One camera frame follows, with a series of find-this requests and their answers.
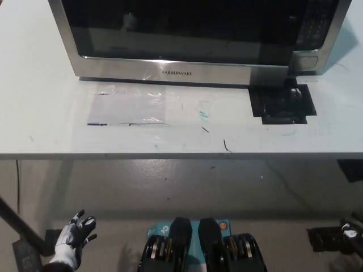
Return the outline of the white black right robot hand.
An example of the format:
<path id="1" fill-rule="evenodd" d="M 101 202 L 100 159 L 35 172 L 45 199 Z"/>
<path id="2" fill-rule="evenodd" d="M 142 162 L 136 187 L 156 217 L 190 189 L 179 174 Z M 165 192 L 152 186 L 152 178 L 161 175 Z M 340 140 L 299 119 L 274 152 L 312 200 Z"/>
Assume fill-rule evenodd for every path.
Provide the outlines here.
<path id="1" fill-rule="evenodd" d="M 362 215 L 354 211 L 351 213 L 351 217 L 358 223 L 342 218 L 340 220 L 341 232 L 352 250 L 362 257 Z"/>

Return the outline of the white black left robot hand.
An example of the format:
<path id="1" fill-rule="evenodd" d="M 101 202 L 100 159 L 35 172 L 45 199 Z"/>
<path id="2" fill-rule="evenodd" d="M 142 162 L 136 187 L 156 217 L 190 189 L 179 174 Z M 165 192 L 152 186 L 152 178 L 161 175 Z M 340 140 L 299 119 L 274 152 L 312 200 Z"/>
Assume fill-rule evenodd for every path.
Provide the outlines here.
<path id="1" fill-rule="evenodd" d="M 92 234 L 96 228 L 96 218 L 89 216 L 80 221 L 84 214 L 84 210 L 79 211 L 61 230 L 54 247 L 54 256 L 43 267 L 44 271 L 77 271 L 79 269 L 83 248 L 97 238 L 97 234 Z"/>

